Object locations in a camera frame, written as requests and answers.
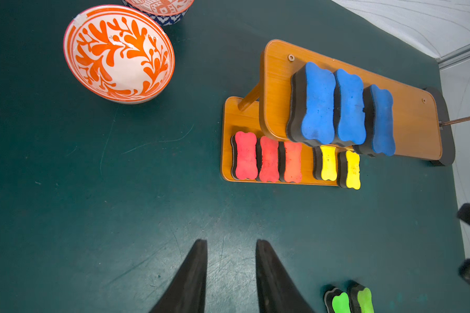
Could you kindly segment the red eraser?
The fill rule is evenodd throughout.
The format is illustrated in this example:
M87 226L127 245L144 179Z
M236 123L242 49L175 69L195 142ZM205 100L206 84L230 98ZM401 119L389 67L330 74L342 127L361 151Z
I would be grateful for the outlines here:
M302 182L302 144L279 142L279 180L283 183Z
M231 138L232 176L237 180L256 180L257 137L254 133L238 131Z
M275 183L279 181L279 142L262 136L257 144L258 180Z

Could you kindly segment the red eraser left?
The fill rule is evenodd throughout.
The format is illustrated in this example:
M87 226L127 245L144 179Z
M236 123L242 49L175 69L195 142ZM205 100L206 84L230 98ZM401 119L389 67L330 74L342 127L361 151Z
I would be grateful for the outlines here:
M237 180L256 180L257 137L254 133L238 131L231 138L232 176Z

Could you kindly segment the red eraser middle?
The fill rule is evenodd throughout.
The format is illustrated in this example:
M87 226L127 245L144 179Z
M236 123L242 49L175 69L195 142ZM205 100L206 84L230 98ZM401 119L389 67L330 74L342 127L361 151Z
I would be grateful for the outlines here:
M262 136L257 144L258 180L275 183L279 181L279 142Z

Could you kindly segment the blue eraser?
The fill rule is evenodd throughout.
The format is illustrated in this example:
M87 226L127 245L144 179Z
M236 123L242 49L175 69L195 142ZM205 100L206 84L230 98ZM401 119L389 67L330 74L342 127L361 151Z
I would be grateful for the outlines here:
M366 140L364 112L364 83L362 79L343 69L334 73L334 127L333 143L341 147L361 145Z
M310 147L331 144L334 130L333 73L313 62L306 63L291 77L291 107L287 137Z
M376 85L365 88L363 92L366 140L354 146L361 155L391 157L396 152L394 139L394 99L391 92Z

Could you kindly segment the wooden two-tier shelf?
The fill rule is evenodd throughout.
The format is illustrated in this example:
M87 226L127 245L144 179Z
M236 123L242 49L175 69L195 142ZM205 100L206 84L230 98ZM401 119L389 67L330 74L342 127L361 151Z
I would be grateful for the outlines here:
M272 40L261 79L223 112L227 181L358 188L360 155L438 160L436 100L429 92Z

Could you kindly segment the red eraser right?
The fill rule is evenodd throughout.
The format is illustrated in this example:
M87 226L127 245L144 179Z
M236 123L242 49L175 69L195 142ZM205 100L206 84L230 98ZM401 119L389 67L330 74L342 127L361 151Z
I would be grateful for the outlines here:
M283 183L302 182L302 144L279 142L279 180Z

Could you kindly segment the orange patterned bowl far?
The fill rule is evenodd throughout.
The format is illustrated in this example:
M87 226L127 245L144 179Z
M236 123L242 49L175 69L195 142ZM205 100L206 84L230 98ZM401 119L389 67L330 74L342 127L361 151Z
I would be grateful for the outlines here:
M160 26L178 23L188 12L194 0L121 0L134 10L149 16Z

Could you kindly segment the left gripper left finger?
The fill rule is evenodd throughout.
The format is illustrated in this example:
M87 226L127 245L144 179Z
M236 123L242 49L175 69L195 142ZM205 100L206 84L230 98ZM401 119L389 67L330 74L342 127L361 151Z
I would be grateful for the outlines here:
M150 312L205 312L208 244L198 239Z

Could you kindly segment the orange leaf bowl near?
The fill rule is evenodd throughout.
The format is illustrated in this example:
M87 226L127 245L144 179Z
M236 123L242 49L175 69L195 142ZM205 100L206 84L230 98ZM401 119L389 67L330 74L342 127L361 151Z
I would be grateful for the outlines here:
M123 5L99 5L78 14L63 38L74 77L88 90L120 104L142 104L170 83L174 48L163 28Z

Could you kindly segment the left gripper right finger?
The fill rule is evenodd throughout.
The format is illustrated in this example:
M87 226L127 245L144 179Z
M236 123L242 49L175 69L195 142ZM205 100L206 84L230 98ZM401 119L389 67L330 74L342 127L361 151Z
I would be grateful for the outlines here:
M260 312L313 312L268 241L257 240L255 259Z

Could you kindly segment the yellow eraser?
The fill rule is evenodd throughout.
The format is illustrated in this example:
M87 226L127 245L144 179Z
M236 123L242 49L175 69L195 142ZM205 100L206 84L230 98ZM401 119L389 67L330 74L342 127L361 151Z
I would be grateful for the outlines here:
M336 148L319 146L313 148L313 177L322 181L335 181L338 177Z
M353 151L338 153L338 185L346 189L361 188L359 154Z

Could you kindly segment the green eraser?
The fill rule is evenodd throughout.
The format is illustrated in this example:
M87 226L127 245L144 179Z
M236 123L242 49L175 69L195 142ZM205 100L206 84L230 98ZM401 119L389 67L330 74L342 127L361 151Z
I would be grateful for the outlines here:
M333 287L324 294L327 313L351 313L349 296L337 287Z
M352 313L374 313L372 292L369 288L354 282L347 289Z

